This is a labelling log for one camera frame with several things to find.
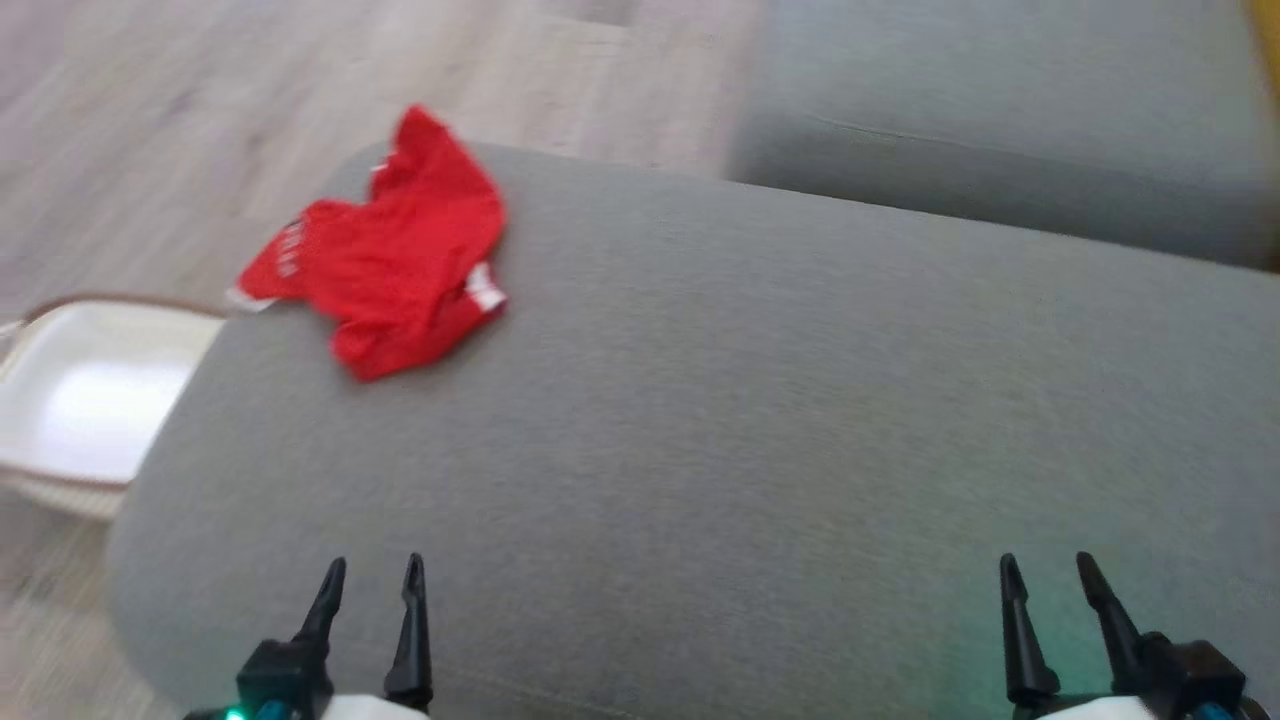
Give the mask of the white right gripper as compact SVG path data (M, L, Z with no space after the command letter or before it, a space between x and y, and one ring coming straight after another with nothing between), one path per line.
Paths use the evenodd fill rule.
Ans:
M1140 693L1147 671L1140 661L1140 633L1114 593L1094 556L1076 552L1085 601L1103 637L1112 693ZM1011 719L1158 719L1135 694L1057 694L1059 675L1044 661L1027 603L1029 593L1012 553L998 561L1006 697Z

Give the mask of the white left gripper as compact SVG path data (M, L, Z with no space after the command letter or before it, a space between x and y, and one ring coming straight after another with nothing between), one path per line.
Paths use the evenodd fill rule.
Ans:
M334 559L293 642L329 648L332 625L340 611L347 561ZM428 594L422 556L410 555L401 588L404 616L392 666L384 678L384 697L334 694L320 720L429 720L424 712L434 700Z

